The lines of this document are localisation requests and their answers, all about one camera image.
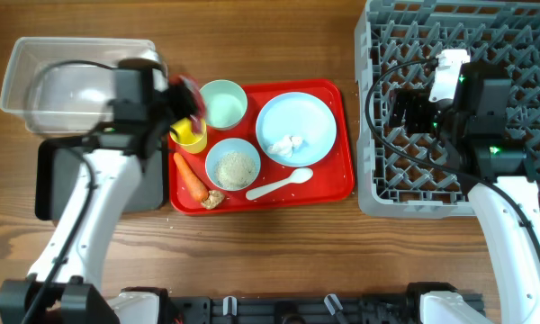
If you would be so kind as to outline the yellow plastic cup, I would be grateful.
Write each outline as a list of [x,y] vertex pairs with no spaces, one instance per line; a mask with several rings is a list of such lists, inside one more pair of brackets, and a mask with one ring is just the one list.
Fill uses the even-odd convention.
[[204,119],[200,119],[201,131],[194,132],[193,124],[182,119],[171,125],[170,138],[181,149],[190,154],[198,154],[207,146],[207,127]]

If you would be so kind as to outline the pale green bowl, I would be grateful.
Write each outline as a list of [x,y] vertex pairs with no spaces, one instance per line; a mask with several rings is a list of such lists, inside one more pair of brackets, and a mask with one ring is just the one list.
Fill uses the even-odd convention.
[[229,130],[237,126],[248,110],[244,89],[229,80],[213,80],[200,89],[206,105],[206,123],[214,129]]

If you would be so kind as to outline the light blue rice bowl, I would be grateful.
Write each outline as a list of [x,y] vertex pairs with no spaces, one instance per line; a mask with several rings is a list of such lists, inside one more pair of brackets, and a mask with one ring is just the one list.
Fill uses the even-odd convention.
[[230,138],[216,143],[205,159],[209,179],[225,191],[243,190],[254,183],[261,169],[256,148],[244,139]]

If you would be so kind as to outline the light blue plate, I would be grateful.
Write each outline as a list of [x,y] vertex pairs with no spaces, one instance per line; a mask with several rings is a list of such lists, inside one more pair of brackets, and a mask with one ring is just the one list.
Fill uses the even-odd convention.
[[[337,122],[318,97],[302,92],[279,94],[264,105],[256,119],[256,139],[263,152],[285,167],[308,167],[321,161],[334,147]],[[290,156],[271,153],[271,145],[285,135],[300,137]]]

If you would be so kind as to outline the red snack wrapper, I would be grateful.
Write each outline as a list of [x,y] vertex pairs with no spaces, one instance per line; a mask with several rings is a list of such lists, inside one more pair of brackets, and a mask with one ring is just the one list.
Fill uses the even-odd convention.
[[202,133],[202,120],[206,114],[205,103],[200,88],[187,75],[171,76],[168,80],[170,103],[173,106],[175,120],[187,119],[191,123],[193,134]]

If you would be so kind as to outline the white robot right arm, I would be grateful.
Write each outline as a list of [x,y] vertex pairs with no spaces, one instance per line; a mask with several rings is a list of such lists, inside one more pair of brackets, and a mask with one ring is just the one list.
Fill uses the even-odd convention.
[[533,160],[506,137],[511,80],[483,62],[437,62],[429,90],[391,95],[390,127],[432,132],[481,225],[503,321],[540,323],[540,207]]

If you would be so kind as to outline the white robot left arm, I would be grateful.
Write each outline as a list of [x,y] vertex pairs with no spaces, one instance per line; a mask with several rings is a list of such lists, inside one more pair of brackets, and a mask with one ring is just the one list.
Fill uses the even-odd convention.
[[169,323],[165,289],[135,288],[106,300],[100,293],[107,250],[123,210],[140,185],[146,164],[174,123],[195,131],[205,106],[196,83],[167,76],[160,64],[129,58],[114,67],[111,121],[82,138],[73,192],[49,244],[23,280],[0,288],[4,323]]

